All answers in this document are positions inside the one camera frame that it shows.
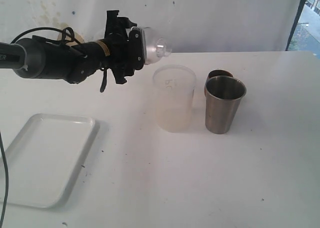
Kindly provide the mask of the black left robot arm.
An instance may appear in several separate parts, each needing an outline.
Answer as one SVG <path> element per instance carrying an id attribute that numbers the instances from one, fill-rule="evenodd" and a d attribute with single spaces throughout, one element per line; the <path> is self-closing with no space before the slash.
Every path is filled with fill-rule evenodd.
<path id="1" fill-rule="evenodd" d="M 0 67 L 12 69 L 24 79 L 64 80 L 70 84 L 79 84 L 101 70 L 100 92 L 106 89 L 107 70 L 111 69 L 116 82 L 124 84 L 129 54 L 127 30 L 137 24 L 118 14 L 108 11 L 104 38 L 86 43 L 76 39 L 70 27 L 25 31 L 11 43 L 1 43 Z"/>

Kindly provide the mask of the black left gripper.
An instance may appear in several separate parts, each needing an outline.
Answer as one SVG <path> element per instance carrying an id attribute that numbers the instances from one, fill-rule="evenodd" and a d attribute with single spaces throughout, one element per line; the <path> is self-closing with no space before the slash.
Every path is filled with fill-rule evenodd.
<path id="1" fill-rule="evenodd" d="M 129 35 L 127 31 L 136 26 L 127 17 L 119 17 L 118 10 L 106 12 L 106 25 L 103 40 L 105 41 L 110 55 L 107 57 L 107 68 L 111 69 L 116 84 L 124 84 L 125 69 L 128 64 L 129 55 Z M 103 77 L 100 92 L 103 93 L 107 87 L 108 70 L 103 69 Z"/>

